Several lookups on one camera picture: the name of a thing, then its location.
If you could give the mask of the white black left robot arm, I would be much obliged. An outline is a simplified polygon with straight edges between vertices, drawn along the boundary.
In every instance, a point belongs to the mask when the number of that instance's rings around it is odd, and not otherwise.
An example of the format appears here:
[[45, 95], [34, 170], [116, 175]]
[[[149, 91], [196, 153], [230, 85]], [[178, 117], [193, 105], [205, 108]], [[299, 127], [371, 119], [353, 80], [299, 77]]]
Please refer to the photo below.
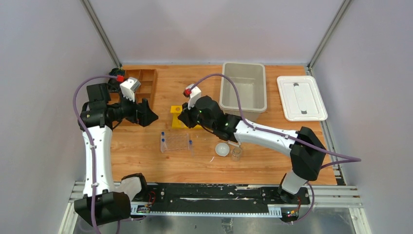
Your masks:
[[127, 120], [146, 127], [158, 119], [147, 99], [138, 103], [135, 91], [140, 82], [120, 84], [119, 101], [111, 100], [105, 83], [87, 86], [88, 102], [77, 113], [86, 149], [86, 181], [82, 198], [75, 201], [75, 211], [91, 226], [99, 226], [127, 219], [131, 216], [131, 202], [144, 201], [149, 188], [141, 173], [124, 176], [115, 186], [111, 165], [111, 142], [115, 126]]

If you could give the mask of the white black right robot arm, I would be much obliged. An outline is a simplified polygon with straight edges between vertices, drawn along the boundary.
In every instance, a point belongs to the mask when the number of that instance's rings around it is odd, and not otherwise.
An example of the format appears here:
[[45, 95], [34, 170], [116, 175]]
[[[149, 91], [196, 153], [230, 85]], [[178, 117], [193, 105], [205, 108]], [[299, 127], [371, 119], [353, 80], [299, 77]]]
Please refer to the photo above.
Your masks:
[[198, 99], [193, 107], [182, 105], [178, 119], [188, 128], [199, 125], [219, 139], [234, 143], [252, 143], [288, 156], [292, 170], [286, 173], [277, 191], [283, 203], [291, 203], [300, 188], [318, 178], [325, 159], [325, 147], [313, 130], [280, 130], [254, 123], [241, 116], [225, 114], [209, 96]]

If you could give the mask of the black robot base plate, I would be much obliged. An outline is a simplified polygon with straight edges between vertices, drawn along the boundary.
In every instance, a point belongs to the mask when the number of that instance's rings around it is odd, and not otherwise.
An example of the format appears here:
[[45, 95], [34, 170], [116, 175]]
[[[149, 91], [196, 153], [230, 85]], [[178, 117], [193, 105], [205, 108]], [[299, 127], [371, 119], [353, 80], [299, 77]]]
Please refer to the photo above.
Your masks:
[[277, 185], [152, 183], [144, 198], [134, 198], [131, 216], [287, 216], [309, 205], [308, 189], [296, 195], [280, 195]]

